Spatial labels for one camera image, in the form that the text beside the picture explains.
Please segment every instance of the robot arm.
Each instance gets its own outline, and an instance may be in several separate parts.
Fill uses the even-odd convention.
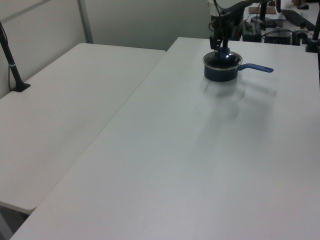
[[[268,0],[208,0],[208,7],[211,14],[211,26],[214,28],[214,35],[210,37],[210,45],[213,50],[228,52],[228,41],[233,27],[235,14],[253,3],[263,3]]]

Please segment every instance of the electronic equipment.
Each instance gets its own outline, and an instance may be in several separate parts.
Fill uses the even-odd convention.
[[[279,28],[268,28],[265,31],[265,37],[264,37],[265,44],[290,45],[290,40],[291,40],[291,32],[288,29],[282,28],[281,30],[279,30]]]
[[[244,42],[261,43],[261,28],[258,23],[243,23],[242,40]]]
[[[297,27],[300,26],[301,22],[305,22],[305,27],[309,31],[314,31],[316,26],[301,16],[299,13],[293,10],[281,10],[281,13],[285,16],[285,18],[291,22],[292,24],[296,25]]]

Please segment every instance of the pot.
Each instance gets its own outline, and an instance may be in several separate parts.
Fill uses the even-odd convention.
[[[203,57],[204,76],[215,82],[227,82],[235,79],[238,71],[244,69],[255,69],[258,71],[272,73],[274,70],[270,67],[260,66],[253,63],[242,64],[242,57],[235,52],[221,53],[212,51]]]

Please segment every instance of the table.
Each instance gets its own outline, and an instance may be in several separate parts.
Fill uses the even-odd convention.
[[[12,240],[317,239],[317,56],[229,46],[274,72],[210,82],[209,40],[178,38]]]
[[[164,51],[79,44],[0,100],[0,205],[30,214]]]

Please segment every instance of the wire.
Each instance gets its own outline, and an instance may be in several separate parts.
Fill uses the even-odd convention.
[[[10,66],[8,66],[8,84],[9,84],[9,90],[11,92],[12,89],[11,89],[11,86],[10,86]]]
[[[297,31],[295,31],[296,33],[307,33],[307,34],[310,34],[311,36],[313,36],[313,34],[311,33],[311,32],[308,32],[308,31],[306,31],[306,30],[297,30]]]
[[[250,16],[255,13],[255,11],[256,11],[256,14],[258,14],[260,5],[261,5],[261,3],[255,8],[255,10],[253,11],[253,13],[250,13],[250,14],[249,14],[249,16],[248,16],[248,17],[246,18],[246,20],[245,20],[246,22],[248,21],[248,19],[250,18]]]
[[[221,21],[221,14],[220,14],[220,11],[219,11],[219,8],[218,8],[217,0],[213,0],[213,2],[214,2],[214,5],[215,5],[216,10],[218,11],[219,20]]]
[[[209,29],[211,32],[215,32],[215,30],[212,30],[210,26],[211,26],[211,23],[209,23],[208,29]]]
[[[265,37],[267,35],[270,35],[270,34],[275,34],[275,33],[280,33],[280,32],[291,32],[292,34],[294,33],[293,31],[287,29],[287,30],[276,30],[276,31],[270,31],[270,32],[267,32],[266,34],[263,34],[261,37]]]
[[[255,29],[257,29],[257,19],[258,19],[258,12],[259,12],[259,7],[261,6],[261,3],[258,5],[258,8],[256,9],[256,15],[255,15]]]
[[[8,43],[7,34],[6,34],[6,31],[5,31],[4,27],[2,26],[1,22],[0,22],[0,27],[1,27],[1,31],[3,32],[3,34],[4,34],[4,36],[5,36],[5,41],[6,41],[6,43]]]

